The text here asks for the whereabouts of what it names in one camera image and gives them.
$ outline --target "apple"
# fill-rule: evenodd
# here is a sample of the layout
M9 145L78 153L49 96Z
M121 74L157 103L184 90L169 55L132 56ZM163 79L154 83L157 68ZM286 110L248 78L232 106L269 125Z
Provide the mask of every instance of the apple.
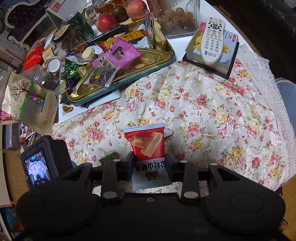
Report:
M127 15L134 20L145 17L145 5L146 3L142 0L129 1L126 7Z
M116 18L109 13L103 13L99 16L97 22L96 22L96 28L101 32L105 33L111 28L117 27L117 21Z

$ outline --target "yellow cartoon character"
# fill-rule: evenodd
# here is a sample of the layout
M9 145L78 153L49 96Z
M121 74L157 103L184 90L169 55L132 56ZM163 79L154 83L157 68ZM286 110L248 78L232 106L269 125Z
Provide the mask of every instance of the yellow cartoon character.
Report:
M226 54L229 54L231 48L228 47L226 44L223 44L223 50L222 50L222 53L226 53Z
M203 32L195 40L196 46L194 46L194 48L196 48L198 51L200 51L200 45L201 45L201 42L202 42L202 35L203 35Z

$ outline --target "tv remote control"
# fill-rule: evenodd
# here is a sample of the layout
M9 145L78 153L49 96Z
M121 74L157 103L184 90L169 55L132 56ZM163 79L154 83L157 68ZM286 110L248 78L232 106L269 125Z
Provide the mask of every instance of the tv remote control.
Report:
M225 23L221 19L208 17L205 24L200 52L205 64L211 65L221 57Z

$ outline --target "lace trim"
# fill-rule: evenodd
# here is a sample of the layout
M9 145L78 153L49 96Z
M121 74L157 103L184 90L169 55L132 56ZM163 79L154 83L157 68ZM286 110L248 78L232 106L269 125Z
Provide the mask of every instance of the lace trim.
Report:
M296 141L284 101L269 69L269 60L250 52L246 45L239 47L237 59L243 64L269 108L275 114L286 163L286 175L282 181L286 182L296 173Z

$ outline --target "screw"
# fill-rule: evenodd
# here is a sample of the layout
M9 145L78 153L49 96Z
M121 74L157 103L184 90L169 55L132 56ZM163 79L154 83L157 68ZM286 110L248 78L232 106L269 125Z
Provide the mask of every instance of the screw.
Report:
M116 198L117 197L117 193L116 192L112 192L112 191L104 192L103 193L103 197L106 198L106 199Z
M192 192L192 191L188 191L184 193L184 197L188 198L188 199L194 199L198 197L198 193L196 192Z

